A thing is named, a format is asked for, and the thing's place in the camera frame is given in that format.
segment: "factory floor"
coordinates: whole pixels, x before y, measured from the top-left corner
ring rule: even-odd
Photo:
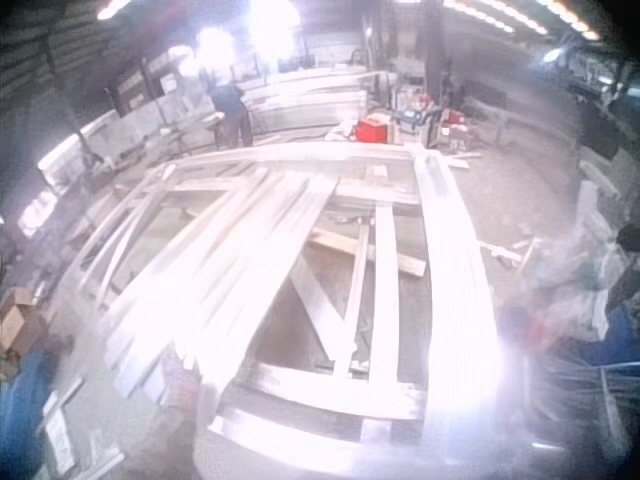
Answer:
[[[272,137],[257,138],[256,142],[286,141],[284,137]],[[479,145],[474,151],[481,153],[482,158],[468,159],[469,170],[454,170],[454,174],[478,239],[512,249],[512,244],[528,235],[554,237],[562,235],[571,227],[574,167],[571,163],[571,148],[566,142],[559,142],[540,132],[520,132],[513,129],[508,142],[503,142],[503,146]],[[389,175],[394,181],[412,182],[410,171],[390,171]],[[162,247],[167,237],[187,221],[177,209],[163,212],[152,224],[139,247],[131,252],[127,267],[119,272],[115,283],[126,284],[129,275],[137,273],[148,258]],[[338,226],[331,225],[331,221],[327,219],[322,221],[325,222],[324,228],[355,236],[353,225]],[[397,219],[396,229],[400,252],[426,258],[419,219]],[[349,257],[309,247],[304,254],[338,311],[343,312],[346,304],[344,292],[348,289],[341,289],[340,285],[344,286],[349,281]],[[494,301],[500,303],[511,293],[514,272],[505,269],[486,250],[483,250],[483,259]],[[366,280],[370,291],[373,289],[372,271],[373,269],[368,268]],[[428,337],[429,321],[428,318],[425,321],[424,313],[429,311],[430,305],[429,281],[428,278],[416,280],[401,275],[400,288],[403,349],[399,376],[403,381],[421,383],[422,367],[419,359],[423,358],[423,348]],[[160,407],[153,404],[141,391],[136,391],[128,400],[115,391],[113,373],[107,370],[103,362],[104,339],[92,325],[96,315],[90,302],[78,295],[73,285],[61,285],[57,305],[52,330],[54,333],[72,333],[76,342],[73,353],[62,361],[55,388],[64,392],[77,376],[85,379],[84,385],[65,408],[69,435],[79,464],[82,468],[90,466],[92,443],[98,443],[98,449],[115,443],[129,455],[151,442],[156,445],[154,451],[167,453],[159,453],[157,462],[159,465],[165,462],[169,471],[175,459],[168,455],[172,447],[166,440],[174,432],[168,424],[165,439],[157,438],[158,430],[154,434],[156,438],[151,439],[150,431],[157,427],[157,422],[154,422],[158,418]],[[364,305],[365,315],[367,311],[370,314],[372,307],[366,306],[366,299]],[[282,316],[297,315],[295,312],[302,307],[293,305],[289,308],[296,310],[285,311]],[[265,332],[265,336],[272,348],[261,350],[258,347],[255,351],[255,355],[263,361],[276,364],[300,362],[301,366],[317,366],[320,362],[319,356],[300,352],[300,345],[311,341],[309,339],[312,333],[308,322],[298,322],[295,329],[275,322]],[[359,341],[359,350],[366,353],[366,334],[364,338],[364,345]],[[212,435],[198,440],[196,458],[205,478],[311,478]]]

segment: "concrete floor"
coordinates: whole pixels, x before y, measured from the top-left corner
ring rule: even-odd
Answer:
[[[455,177],[479,239],[510,248],[511,244],[522,240],[526,234],[552,237],[570,228],[572,206],[567,192],[572,181],[572,166],[571,148],[567,142],[560,142],[537,131],[514,128],[509,132],[507,146],[481,145],[475,150],[482,153],[482,158],[469,159],[471,168],[456,170]],[[394,181],[412,182],[410,171],[390,170],[389,175]],[[114,283],[120,288],[126,285],[131,274],[139,272],[185,222],[179,210],[164,211],[149,228],[144,241],[130,253],[126,266],[118,272]],[[354,226],[330,225],[327,219],[322,219],[321,223],[325,228],[356,236]],[[396,217],[396,229],[400,252],[426,258],[419,219]],[[337,310],[343,313],[352,259],[317,247],[306,247],[304,255]],[[512,289],[513,272],[505,270],[486,251],[483,251],[483,259],[494,297],[500,302]],[[373,310],[372,273],[373,269],[369,266],[365,281],[364,319],[371,318]],[[428,275],[421,280],[401,275],[400,289],[403,348],[399,378],[422,383],[423,366],[416,359],[424,358],[430,328],[427,313],[430,305]],[[281,296],[286,296],[287,290],[291,290],[289,284],[285,285]],[[113,373],[106,369],[103,362],[104,341],[93,328],[96,314],[87,299],[76,293],[74,285],[60,286],[58,305],[51,328],[55,333],[73,333],[76,347],[71,356],[63,360],[55,386],[64,390],[76,376],[82,375],[86,379],[85,385],[65,410],[71,440],[84,468],[91,461],[90,438],[96,435],[95,432],[100,432],[105,447],[115,442],[124,452],[135,451],[149,440],[147,437],[159,407],[139,391],[129,400],[117,394],[113,387]],[[299,302],[277,303],[274,307],[276,310],[280,314],[278,318],[304,316]],[[270,363],[310,369],[321,360],[321,354],[317,348],[305,348],[305,354],[302,354],[300,345],[313,344],[314,341],[308,322],[292,324],[274,321],[265,330],[263,343],[254,346],[254,354]],[[266,344],[277,345],[278,348],[261,348]],[[366,342],[363,343],[362,338],[358,346],[357,355],[365,358]],[[251,399],[241,401],[255,402]],[[332,427],[333,420],[328,419],[327,425]],[[262,478],[309,478],[245,452],[224,439],[208,436],[200,440],[196,446],[198,464],[207,472],[207,478],[239,479],[254,478],[256,475]],[[211,452],[217,452],[215,458]]]

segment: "cardboard box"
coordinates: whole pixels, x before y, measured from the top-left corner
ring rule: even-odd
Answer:
[[[47,330],[33,305],[31,293],[13,289],[0,305],[0,350],[13,350],[25,356]]]

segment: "metal framework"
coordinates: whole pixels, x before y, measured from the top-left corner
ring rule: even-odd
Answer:
[[[389,182],[387,167],[396,166],[413,170],[415,185]],[[353,178],[354,167],[362,167],[364,178]],[[489,288],[469,215],[438,152],[310,142],[163,165],[98,227],[68,275],[82,276],[84,289],[97,280],[101,303],[124,252],[163,201],[177,201],[174,193],[209,195],[210,205],[104,315],[111,332],[106,362],[117,367],[116,387],[123,395],[143,388],[160,397],[157,360],[173,344],[185,366],[197,365],[202,374],[198,441],[218,434],[294,467],[346,477],[447,478],[496,468],[499,358]],[[314,229],[323,209],[354,205],[360,214],[357,239]],[[432,284],[429,356],[420,359],[428,372],[426,390],[398,381],[399,272],[421,276],[425,262],[397,252],[394,214],[416,210],[424,223]],[[105,237],[102,250],[81,272]],[[305,242],[319,238],[320,244],[354,255],[344,315],[301,256]],[[375,292],[365,379],[352,375],[351,366],[368,259],[375,261]],[[328,373],[246,358],[287,278],[323,351],[335,360]],[[256,395],[359,418],[359,440],[295,428],[225,403],[222,394],[232,381]],[[419,425],[418,441],[398,445],[397,422]]]

